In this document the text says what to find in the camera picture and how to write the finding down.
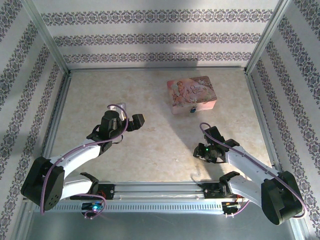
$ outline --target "beige floor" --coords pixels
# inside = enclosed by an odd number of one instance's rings
[[[166,82],[209,76],[217,95],[213,110],[172,115]],[[77,170],[100,181],[218,180],[236,170],[192,156],[204,143],[199,123],[217,126],[226,138],[240,143],[270,166],[244,73],[239,68],[176,71],[75,72],[66,98],[52,155],[81,144],[111,103],[125,102],[129,116],[144,114],[145,124],[127,132],[121,144]]]

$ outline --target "pink tin box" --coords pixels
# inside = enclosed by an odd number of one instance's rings
[[[213,109],[217,101],[208,76],[171,80],[166,83],[173,114]]]

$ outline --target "box lid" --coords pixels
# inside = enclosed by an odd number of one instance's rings
[[[208,76],[176,79],[166,84],[173,107],[217,100]]]

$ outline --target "white wall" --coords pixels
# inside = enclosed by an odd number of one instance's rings
[[[294,174],[320,239],[320,1],[294,0],[251,73],[281,167]]]
[[[0,0],[0,239],[10,239],[21,186],[43,148],[63,73],[18,0]]]
[[[34,0],[68,67],[245,66],[278,0]]]

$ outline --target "patterned wall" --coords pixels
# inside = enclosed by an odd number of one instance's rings
[[[294,0],[251,73],[283,170],[297,179],[320,239],[320,1]]]
[[[278,0],[34,0],[68,67],[245,66]]]
[[[0,8],[0,240],[5,240],[29,166],[41,154],[63,73],[21,2],[1,0]]]

